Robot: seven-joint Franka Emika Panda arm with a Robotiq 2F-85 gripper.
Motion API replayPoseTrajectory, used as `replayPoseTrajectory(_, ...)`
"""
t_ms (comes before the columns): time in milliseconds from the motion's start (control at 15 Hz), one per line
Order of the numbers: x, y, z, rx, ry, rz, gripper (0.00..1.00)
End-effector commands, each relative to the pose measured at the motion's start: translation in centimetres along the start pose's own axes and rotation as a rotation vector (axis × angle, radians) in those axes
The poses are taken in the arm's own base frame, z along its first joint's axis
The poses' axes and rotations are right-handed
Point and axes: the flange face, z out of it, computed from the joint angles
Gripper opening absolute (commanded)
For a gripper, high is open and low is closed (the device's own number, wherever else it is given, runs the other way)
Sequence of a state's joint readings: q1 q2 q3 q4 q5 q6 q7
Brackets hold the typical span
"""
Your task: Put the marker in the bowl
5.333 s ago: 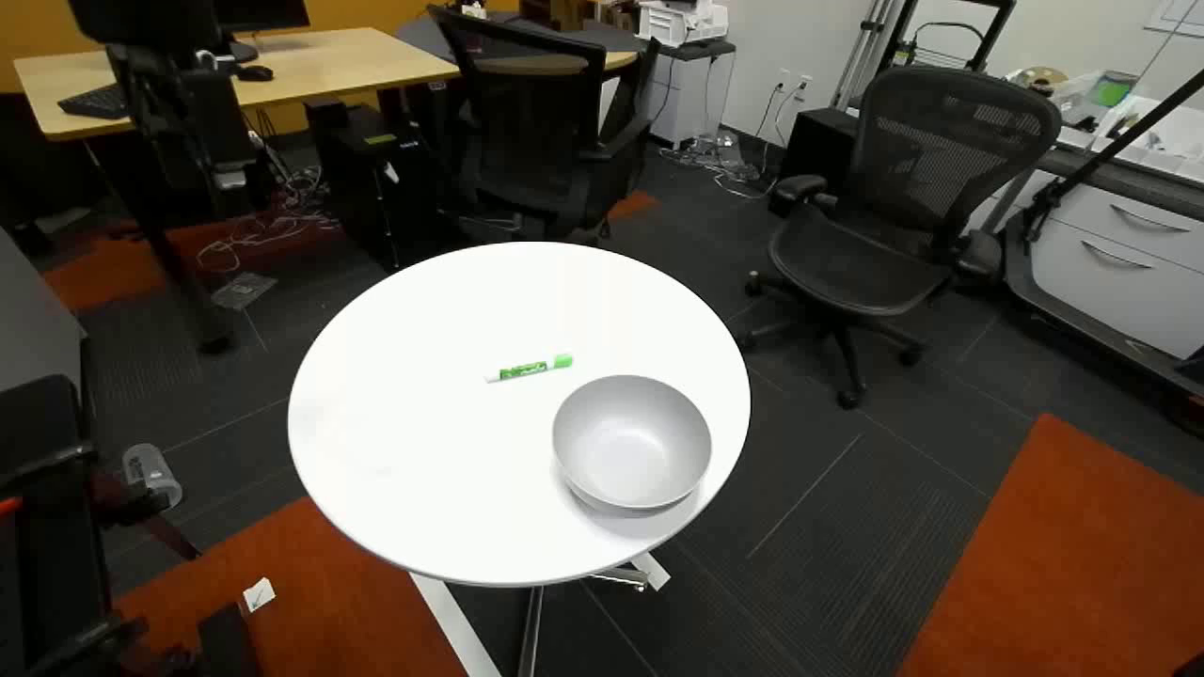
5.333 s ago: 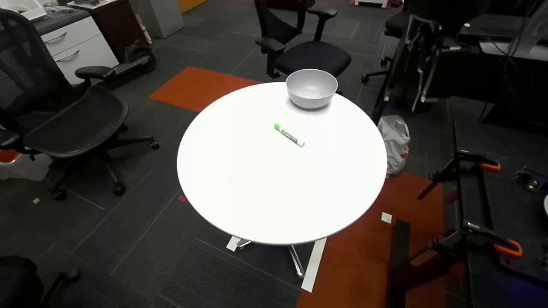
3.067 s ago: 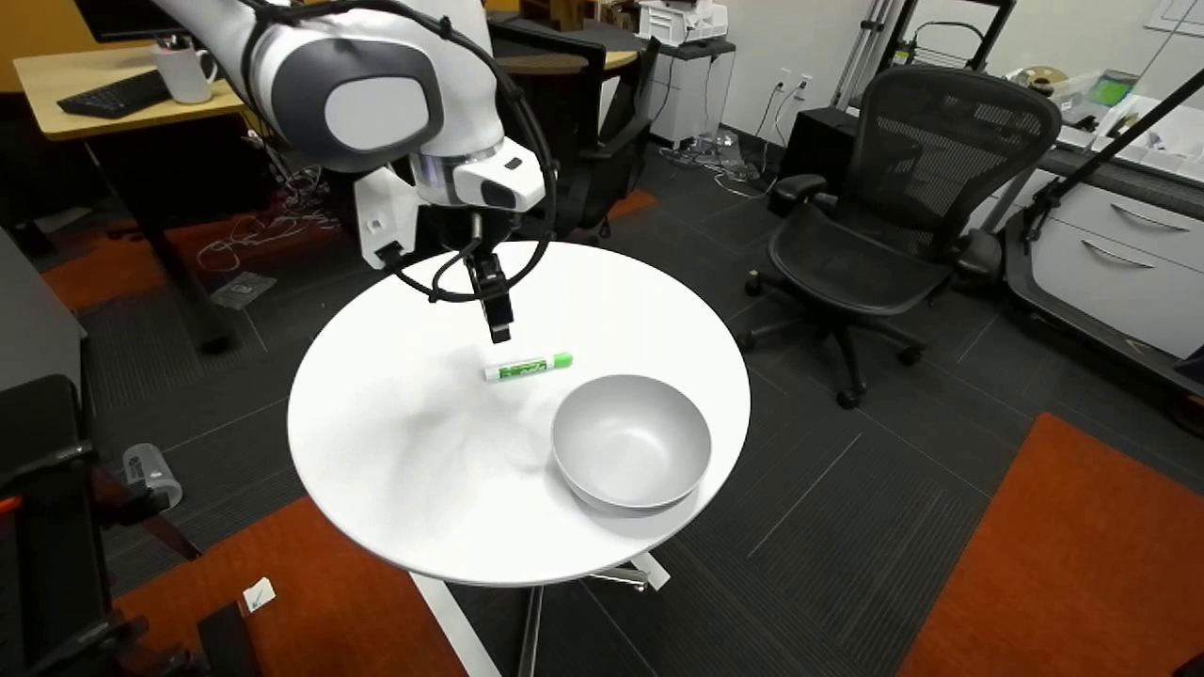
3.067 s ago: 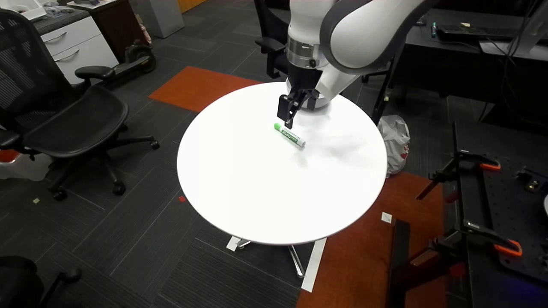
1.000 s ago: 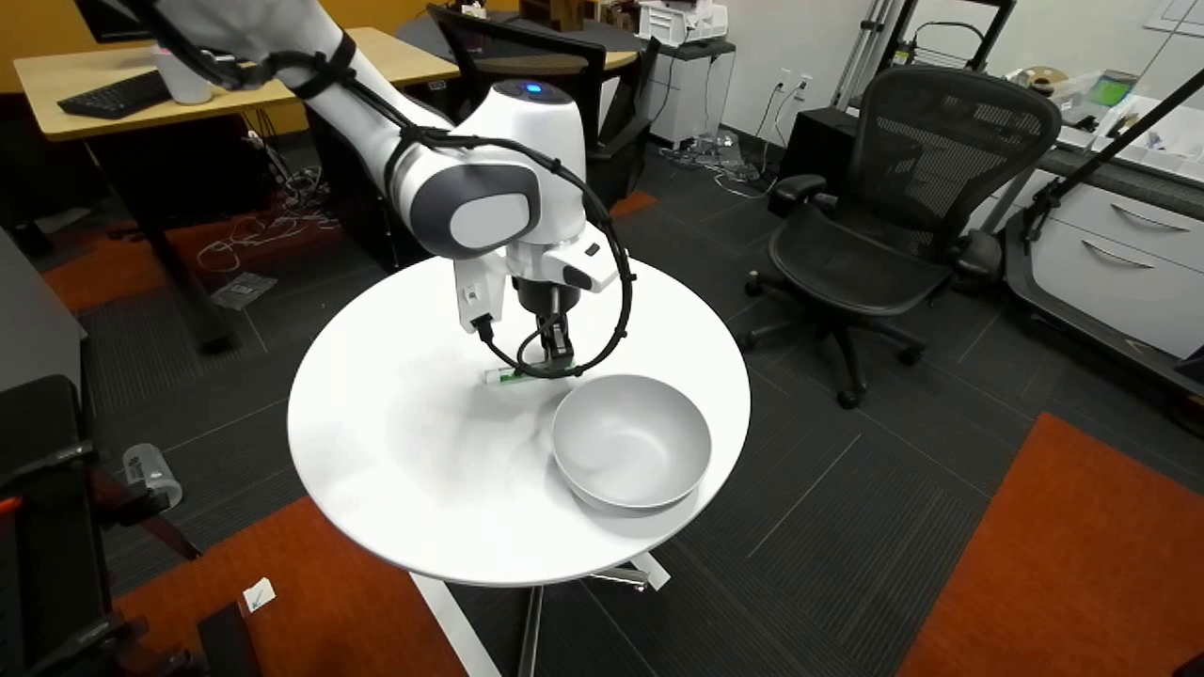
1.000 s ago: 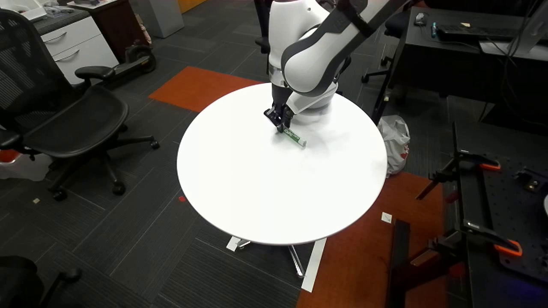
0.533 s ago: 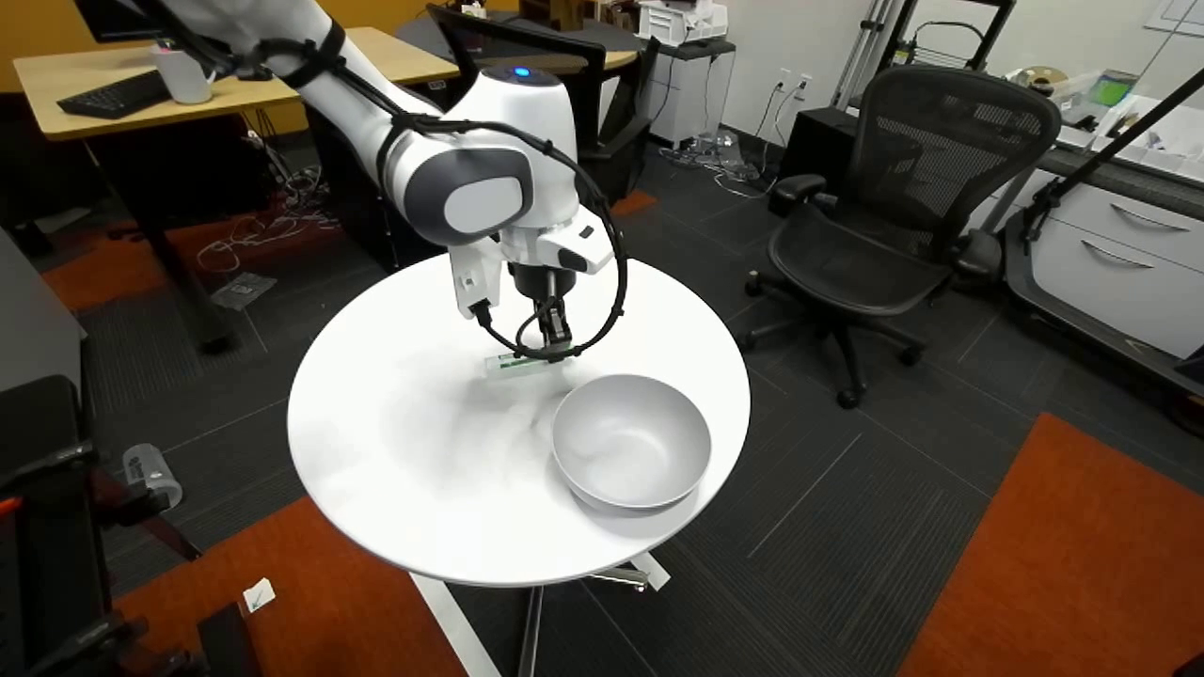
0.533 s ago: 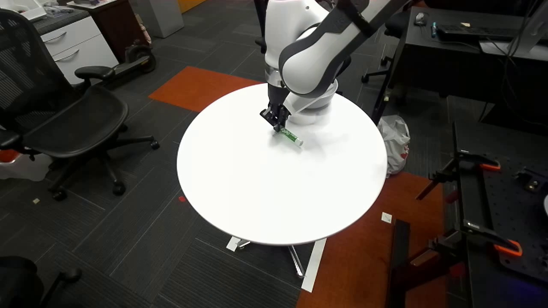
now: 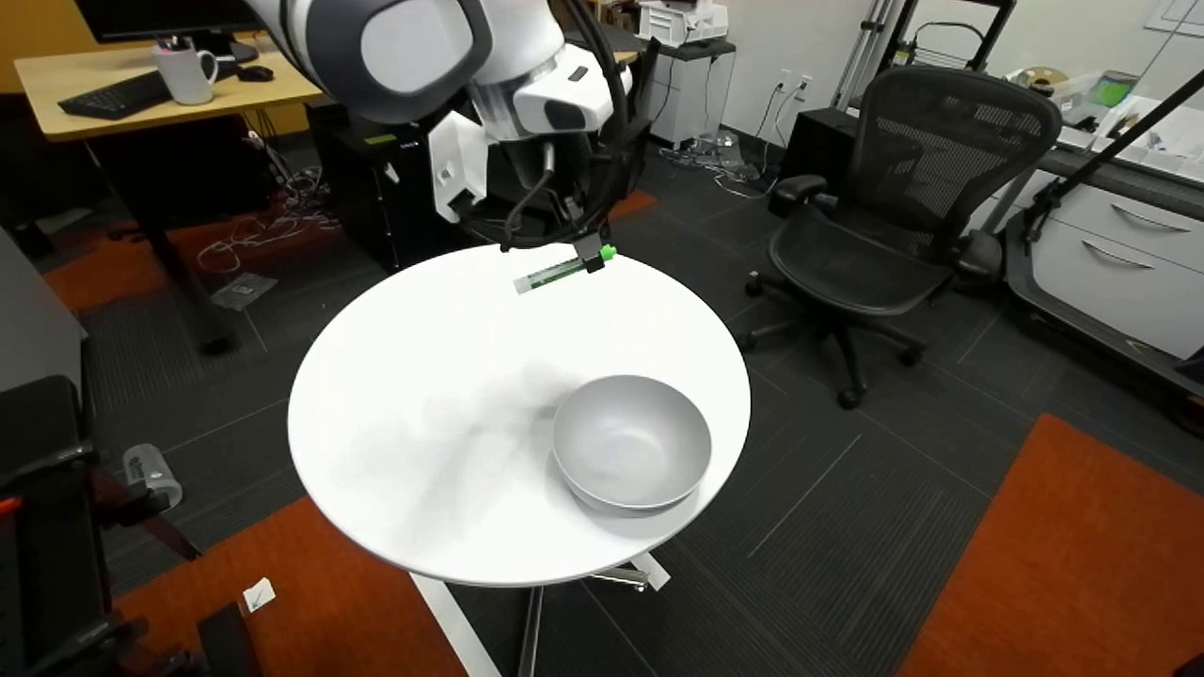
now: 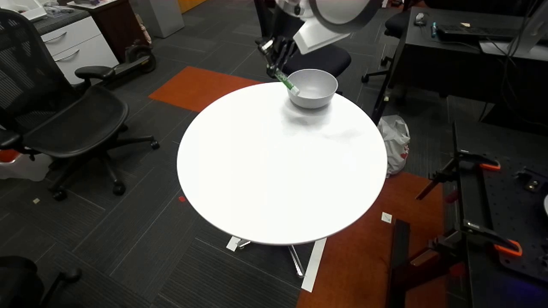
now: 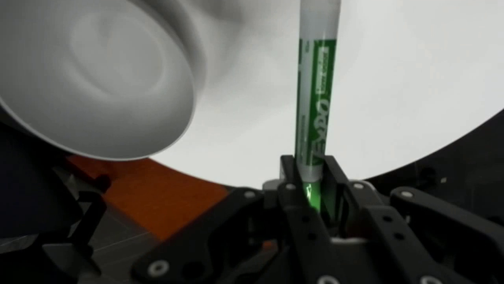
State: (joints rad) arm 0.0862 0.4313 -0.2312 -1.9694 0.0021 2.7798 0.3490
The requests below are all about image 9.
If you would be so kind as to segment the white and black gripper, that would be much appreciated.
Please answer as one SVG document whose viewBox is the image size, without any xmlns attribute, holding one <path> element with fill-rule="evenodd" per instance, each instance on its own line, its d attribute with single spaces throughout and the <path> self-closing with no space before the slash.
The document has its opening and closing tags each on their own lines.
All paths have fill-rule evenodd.
<svg viewBox="0 0 1204 677">
<path fill-rule="evenodd" d="M 445 114 L 430 126 L 432 208 L 452 225 L 490 197 L 490 151 L 495 143 L 596 133 L 613 115 L 596 57 L 570 42 L 525 59 L 490 57 L 466 95 L 469 114 Z M 607 266 L 603 228 L 575 238 L 570 247 L 584 269 Z"/>
</svg>

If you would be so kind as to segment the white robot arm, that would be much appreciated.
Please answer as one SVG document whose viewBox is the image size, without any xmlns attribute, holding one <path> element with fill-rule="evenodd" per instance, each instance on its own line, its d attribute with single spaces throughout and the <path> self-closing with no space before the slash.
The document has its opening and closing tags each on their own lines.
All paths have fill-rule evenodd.
<svg viewBox="0 0 1204 677">
<path fill-rule="evenodd" d="M 363 123 L 421 126 L 430 199 L 499 253 L 608 263 L 625 82 L 584 0 L 243 0 L 279 52 Z"/>
</svg>

